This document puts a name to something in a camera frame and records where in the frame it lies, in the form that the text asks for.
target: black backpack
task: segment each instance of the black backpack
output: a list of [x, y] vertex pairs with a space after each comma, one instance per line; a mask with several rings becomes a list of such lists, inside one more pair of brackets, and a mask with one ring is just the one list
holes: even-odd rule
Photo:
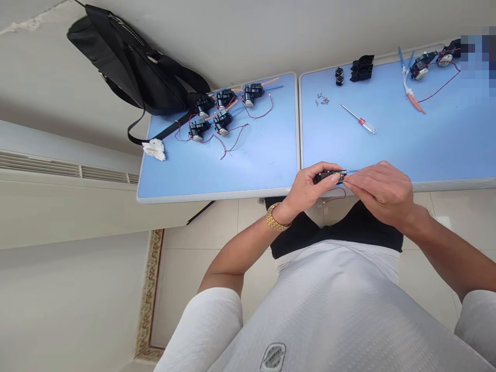
[[[99, 70], [110, 89], [124, 101], [143, 109], [141, 117], [128, 127], [128, 138], [141, 145], [148, 139], [132, 136], [130, 130], [143, 118], [188, 111], [178, 119], [188, 121], [195, 113], [196, 101], [210, 91], [208, 83], [196, 72], [153, 49], [128, 23], [110, 11], [84, 6], [87, 17], [76, 21], [67, 38]], [[188, 92], [181, 78], [196, 93]], [[164, 139], [178, 128], [174, 123], [154, 138]]]

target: gold wristwatch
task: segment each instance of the gold wristwatch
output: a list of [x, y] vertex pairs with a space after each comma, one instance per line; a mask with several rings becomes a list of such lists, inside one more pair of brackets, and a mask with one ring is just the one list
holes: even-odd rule
[[272, 204], [269, 209], [267, 209], [267, 215], [266, 215], [266, 221], [267, 221], [267, 224], [273, 228], [274, 230], [276, 231], [286, 231], [287, 229], [289, 229], [289, 227], [291, 226], [291, 223], [289, 225], [281, 225], [279, 222], [277, 222], [274, 217], [272, 217], [272, 211], [274, 210], [275, 207], [277, 207], [279, 204], [281, 203], [275, 203], [275, 204]]

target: crumpled tissue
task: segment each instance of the crumpled tissue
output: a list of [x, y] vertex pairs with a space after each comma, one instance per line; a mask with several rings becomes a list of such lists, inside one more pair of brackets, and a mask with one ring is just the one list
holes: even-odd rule
[[143, 142], [143, 150], [146, 155], [153, 156], [160, 161], [165, 160], [164, 144], [159, 139], [153, 138], [150, 143]]

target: black shorts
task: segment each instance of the black shorts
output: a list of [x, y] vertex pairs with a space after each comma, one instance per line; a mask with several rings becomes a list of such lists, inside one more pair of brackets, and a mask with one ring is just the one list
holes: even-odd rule
[[[265, 198], [265, 205], [269, 208], [283, 200], [284, 197]], [[341, 221], [322, 229], [305, 212], [301, 212], [291, 227], [270, 245], [272, 256], [279, 258], [327, 239], [378, 245], [397, 252], [401, 252], [403, 246], [403, 234], [395, 227], [380, 222], [359, 200]]]

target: person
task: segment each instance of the person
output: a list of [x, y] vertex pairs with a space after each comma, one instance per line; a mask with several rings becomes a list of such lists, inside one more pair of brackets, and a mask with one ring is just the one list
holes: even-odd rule
[[[339, 180], [313, 178], [334, 170], [299, 171], [222, 248], [156, 372], [496, 370], [496, 263], [416, 205], [409, 177], [385, 161], [345, 177], [360, 201], [320, 229], [304, 211]], [[463, 302], [455, 333], [398, 287], [403, 235]], [[278, 280], [243, 326], [243, 276], [269, 245]]]

